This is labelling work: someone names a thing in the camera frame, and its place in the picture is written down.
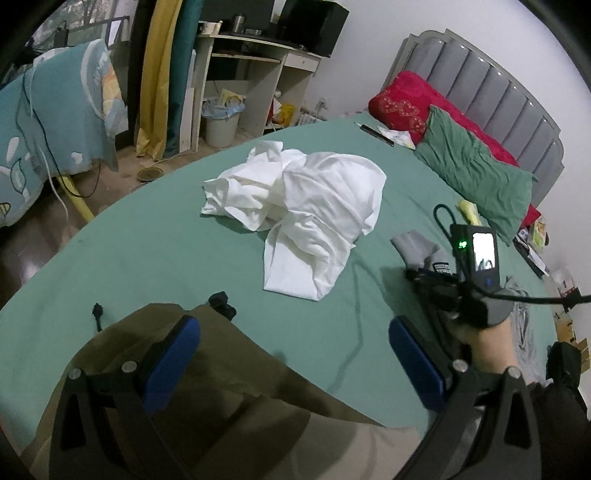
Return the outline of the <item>right hand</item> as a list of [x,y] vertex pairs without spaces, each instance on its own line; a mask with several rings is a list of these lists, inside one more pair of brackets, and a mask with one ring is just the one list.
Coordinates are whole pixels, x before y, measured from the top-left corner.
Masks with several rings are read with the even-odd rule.
[[472,351],[472,363],[485,373],[503,374],[510,367],[518,367],[510,318],[485,329],[450,322],[450,333]]

